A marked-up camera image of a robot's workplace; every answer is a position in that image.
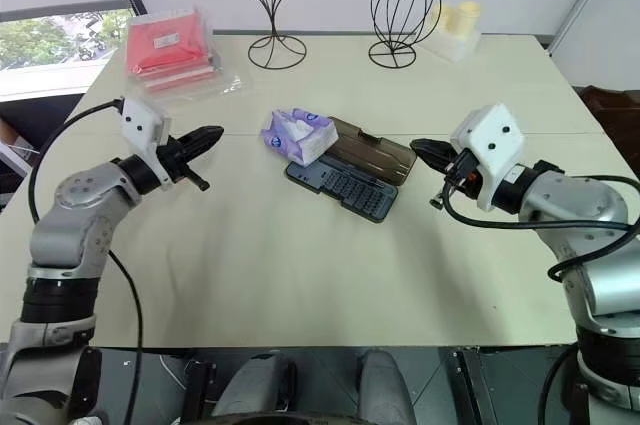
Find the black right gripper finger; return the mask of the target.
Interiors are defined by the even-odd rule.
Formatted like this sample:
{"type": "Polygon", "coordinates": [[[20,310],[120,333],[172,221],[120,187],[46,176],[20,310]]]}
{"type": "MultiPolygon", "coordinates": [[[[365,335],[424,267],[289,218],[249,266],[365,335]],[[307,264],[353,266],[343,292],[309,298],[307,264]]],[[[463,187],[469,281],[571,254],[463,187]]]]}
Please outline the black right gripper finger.
{"type": "Polygon", "coordinates": [[[412,140],[410,148],[417,155],[450,156],[453,153],[453,147],[449,142],[427,138],[412,140]]]}
{"type": "Polygon", "coordinates": [[[416,156],[429,168],[445,175],[453,162],[453,151],[448,149],[414,148],[416,156]]]}

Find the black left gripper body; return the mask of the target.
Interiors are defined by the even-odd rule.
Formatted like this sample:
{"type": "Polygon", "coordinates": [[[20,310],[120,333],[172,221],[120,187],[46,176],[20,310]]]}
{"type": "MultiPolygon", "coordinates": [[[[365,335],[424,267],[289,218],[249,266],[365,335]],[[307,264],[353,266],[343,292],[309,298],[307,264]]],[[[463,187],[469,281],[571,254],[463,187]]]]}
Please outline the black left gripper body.
{"type": "Polygon", "coordinates": [[[171,138],[166,145],[161,146],[158,157],[160,164],[174,183],[186,179],[200,191],[206,191],[210,188],[209,182],[190,168],[191,161],[183,160],[183,147],[177,142],[177,139],[171,138]]]}

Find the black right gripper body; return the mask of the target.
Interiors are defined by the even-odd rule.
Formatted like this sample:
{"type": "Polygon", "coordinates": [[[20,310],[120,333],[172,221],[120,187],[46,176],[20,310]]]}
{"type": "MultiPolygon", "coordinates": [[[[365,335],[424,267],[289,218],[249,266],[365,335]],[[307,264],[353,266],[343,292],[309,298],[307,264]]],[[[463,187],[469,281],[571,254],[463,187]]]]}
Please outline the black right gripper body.
{"type": "Polygon", "coordinates": [[[460,192],[467,198],[476,200],[481,190],[481,176],[477,170],[479,161],[473,153],[464,149],[460,153],[453,150],[453,162],[447,168],[444,176],[445,185],[430,204],[436,209],[444,206],[444,197],[450,198],[455,192],[460,192]]]}

